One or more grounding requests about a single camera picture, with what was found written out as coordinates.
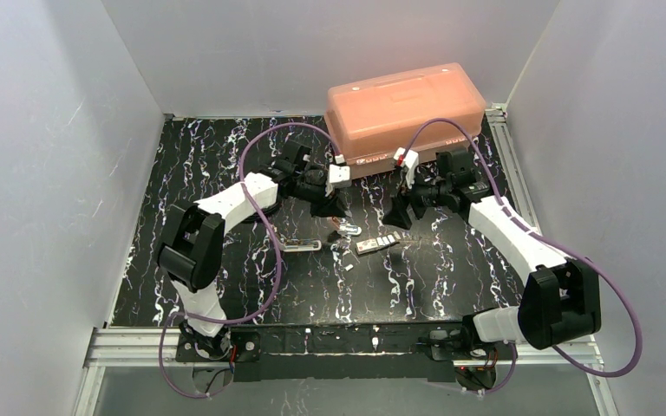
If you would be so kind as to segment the pink white small stapler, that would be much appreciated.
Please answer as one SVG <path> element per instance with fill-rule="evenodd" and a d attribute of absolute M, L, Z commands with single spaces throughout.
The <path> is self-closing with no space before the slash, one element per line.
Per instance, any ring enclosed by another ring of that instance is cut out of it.
<path fill-rule="evenodd" d="M 358 237 L 362 234 L 362 228 L 352 224 L 345 218 L 332 218 L 334 230 L 341 236 Z"/>

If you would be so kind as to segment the white staples box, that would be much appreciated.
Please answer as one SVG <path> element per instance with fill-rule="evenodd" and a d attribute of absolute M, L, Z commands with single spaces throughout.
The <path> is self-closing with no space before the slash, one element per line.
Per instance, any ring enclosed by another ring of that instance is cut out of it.
<path fill-rule="evenodd" d="M 373 237 L 356 243 L 356 253 L 366 255 L 379 250 L 387 249 L 402 240 L 399 233 L 393 232 L 379 237 Z"/>

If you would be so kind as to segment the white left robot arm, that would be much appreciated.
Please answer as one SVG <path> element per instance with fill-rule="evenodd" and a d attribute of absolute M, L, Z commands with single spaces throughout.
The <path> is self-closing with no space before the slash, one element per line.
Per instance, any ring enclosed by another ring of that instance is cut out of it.
<path fill-rule="evenodd" d="M 347 207 L 339 189 L 351 181 L 341 156 L 323 167 L 310 161 L 311 150 L 295 141 L 248 173 L 240 182 L 209 198 L 170 206 L 155 256 L 158 267 L 180 295 L 194 333 L 211 340 L 227 324 L 216 284 L 225 235 L 254 214 L 286 199 L 310 203 L 313 217 L 344 217 Z"/>

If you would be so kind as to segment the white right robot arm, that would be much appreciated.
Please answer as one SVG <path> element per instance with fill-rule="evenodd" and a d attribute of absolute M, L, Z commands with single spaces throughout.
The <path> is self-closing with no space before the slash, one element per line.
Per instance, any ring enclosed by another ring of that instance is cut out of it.
<path fill-rule="evenodd" d="M 469 151 L 437 153 L 432 179 L 417 173 L 419 155 L 414 151 L 400 147 L 393 160 L 403 179 L 384 224 L 408 230 L 427 209 L 446 207 L 482 234 L 523 282 L 519 306 L 464 317 L 455 336 L 458 346 L 476 349 L 506 341 L 541 350 L 601 328 L 597 272 L 540 242 L 508 201 L 480 179 Z"/>

